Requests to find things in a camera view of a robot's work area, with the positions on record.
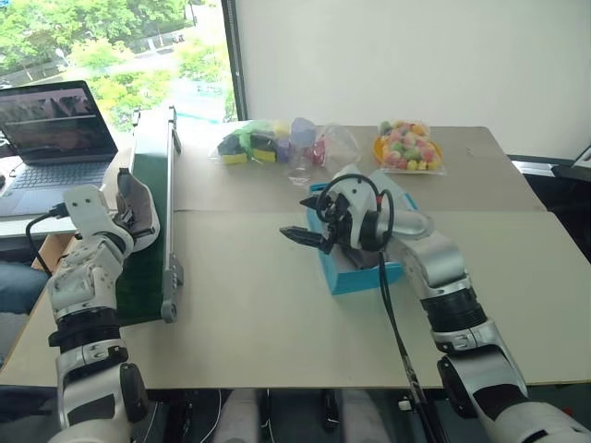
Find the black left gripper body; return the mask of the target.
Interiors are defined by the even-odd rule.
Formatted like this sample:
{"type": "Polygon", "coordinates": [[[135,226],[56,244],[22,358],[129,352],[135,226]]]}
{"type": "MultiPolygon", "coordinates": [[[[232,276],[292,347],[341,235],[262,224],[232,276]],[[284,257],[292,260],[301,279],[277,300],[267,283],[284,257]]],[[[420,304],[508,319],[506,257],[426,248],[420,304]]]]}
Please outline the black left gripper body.
{"type": "Polygon", "coordinates": [[[112,221],[117,226],[132,232],[135,224],[135,215],[133,210],[126,208],[123,211],[117,211],[112,214],[112,221]]]}

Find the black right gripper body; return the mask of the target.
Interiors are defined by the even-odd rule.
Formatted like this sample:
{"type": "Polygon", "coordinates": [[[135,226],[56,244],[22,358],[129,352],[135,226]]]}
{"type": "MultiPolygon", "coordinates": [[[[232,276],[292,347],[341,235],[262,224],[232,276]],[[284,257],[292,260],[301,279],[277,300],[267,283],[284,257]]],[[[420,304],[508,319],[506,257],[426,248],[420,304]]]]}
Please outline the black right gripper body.
{"type": "Polygon", "coordinates": [[[350,245],[352,215],[350,204],[343,195],[336,198],[319,194],[316,202],[318,219],[323,225],[320,251],[329,255],[335,245],[350,245]]]}

